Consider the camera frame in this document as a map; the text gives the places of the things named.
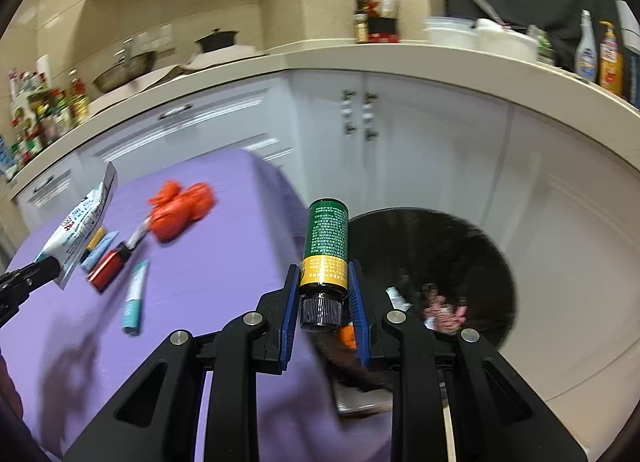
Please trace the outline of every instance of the white cabinet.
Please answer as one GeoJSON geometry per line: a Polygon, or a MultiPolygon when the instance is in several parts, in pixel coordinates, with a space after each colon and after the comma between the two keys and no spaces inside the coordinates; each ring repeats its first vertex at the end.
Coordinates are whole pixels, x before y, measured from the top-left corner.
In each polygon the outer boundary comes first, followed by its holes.
{"type": "Polygon", "coordinates": [[[508,104],[469,90],[367,74],[376,137],[364,144],[367,210],[418,206],[481,224],[508,104]]]}
{"type": "Polygon", "coordinates": [[[362,128],[360,113],[363,77],[359,72],[297,71],[289,74],[300,131],[305,171],[305,203],[318,198],[337,198],[350,216],[363,212],[362,128]],[[358,128],[345,131],[342,100],[348,96],[358,128]]]}
{"type": "Polygon", "coordinates": [[[24,223],[34,231],[51,217],[61,220],[88,193],[84,169],[77,153],[47,169],[15,201],[24,223]]]}
{"type": "Polygon", "coordinates": [[[350,216],[386,207],[447,211],[481,223],[505,138],[508,104],[433,82],[357,72],[291,76],[311,199],[350,216]],[[345,132],[344,91],[351,97],[345,132]],[[373,114],[367,138],[366,95],[373,114]]]}
{"type": "MultiPolygon", "coordinates": [[[[111,161],[121,183],[203,153],[242,147],[280,166],[303,192],[295,159],[297,137],[286,81],[245,80],[175,100],[141,114],[81,149],[81,156],[111,161]]],[[[99,180],[100,168],[87,167],[99,180]]]]}
{"type": "MultiPolygon", "coordinates": [[[[640,338],[639,180],[603,147],[515,109],[484,228],[517,286],[502,353],[543,398],[587,381],[640,338]]],[[[585,418],[598,414],[583,404],[585,418]]]]}

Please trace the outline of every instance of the black cap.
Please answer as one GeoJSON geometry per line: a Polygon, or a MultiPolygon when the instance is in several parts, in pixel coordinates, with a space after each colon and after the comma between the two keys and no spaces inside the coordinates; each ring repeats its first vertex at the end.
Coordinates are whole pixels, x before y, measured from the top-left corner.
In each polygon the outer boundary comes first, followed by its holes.
{"type": "Polygon", "coordinates": [[[342,302],[321,292],[303,296],[300,328],[309,332],[335,332],[342,322],[342,302]]]}

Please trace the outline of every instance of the soap dispenser bottle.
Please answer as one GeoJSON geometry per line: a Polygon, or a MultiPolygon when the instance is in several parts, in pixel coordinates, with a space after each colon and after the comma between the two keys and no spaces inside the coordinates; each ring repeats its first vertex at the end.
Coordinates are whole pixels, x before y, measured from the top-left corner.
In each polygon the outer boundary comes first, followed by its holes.
{"type": "Polygon", "coordinates": [[[618,53],[616,35],[613,33],[613,24],[600,22],[607,26],[607,31],[600,44],[600,86],[612,94],[620,95],[622,92],[622,56],[618,53]]]}

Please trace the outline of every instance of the orange toy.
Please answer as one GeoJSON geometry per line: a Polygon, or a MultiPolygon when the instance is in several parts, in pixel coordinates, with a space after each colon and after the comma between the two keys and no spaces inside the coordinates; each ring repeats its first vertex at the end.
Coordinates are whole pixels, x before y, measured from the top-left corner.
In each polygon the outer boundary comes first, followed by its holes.
{"type": "Polygon", "coordinates": [[[356,337],[353,330],[353,325],[347,325],[340,329],[340,341],[349,350],[356,349],[356,337]]]}
{"type": "Polygon", "coordinates": [[[213,191],[204,182],[198,182],[182,193],[181,189],[177,182],[168,180],[158,194],[148,200],[153,206],[149,230],[161,242],[178,236],[189,222],[200,220],[216,203],[213,191]]]}

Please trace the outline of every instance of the cabinet handle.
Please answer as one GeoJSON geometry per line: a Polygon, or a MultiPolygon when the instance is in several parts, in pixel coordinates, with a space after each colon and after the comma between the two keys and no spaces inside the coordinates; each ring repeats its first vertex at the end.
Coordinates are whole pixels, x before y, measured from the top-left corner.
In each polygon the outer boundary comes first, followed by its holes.
{"type": "Polygon", "coordinates": [[[353,90],[341,90],[342,101],[340,102],[340,112],[344,119],[344,134],[349,135],[353,133],[358,127],[353,123],[353,109],[351,108],[351,98],[357,94],[353,90]]]}
{"type": "Polygon", "coordinates": [[[171,110],[167,110],[164,114],[161,114],[158,116],[158,121],[162,121],[163,119],[166,119],[167,117],[171,117],[174,116],[175,114],[180,114],[182,112],[186,112],[187,110],[190,110],[191,108],[193,108],[193,105],[191,103],[187,103],[183,106],[176,106],[175,108],[172,108],[171,110]]]}
{"type": "Polygon", "coordinates": [[[362,125],[364,127],[364,140],[370,140],[378,136],[378,132],[373,128],[373,101],[378,98],[378,94],[364,94],[364,104],[362,105],[362,125]]]}
{"type": "Polygon", "coordinates": [[[35,188],[33,188],[33,194],[35,195],[38,191],[40,191],[43,188],[47,187],[47,185],[49,185],[49,184],[51,184],[53,182],[53,179],[54,179],[54,177],[53,177],[53,175],[51,175],[42,184],[40,184],[40,185],[36,186],[35,188]]]}

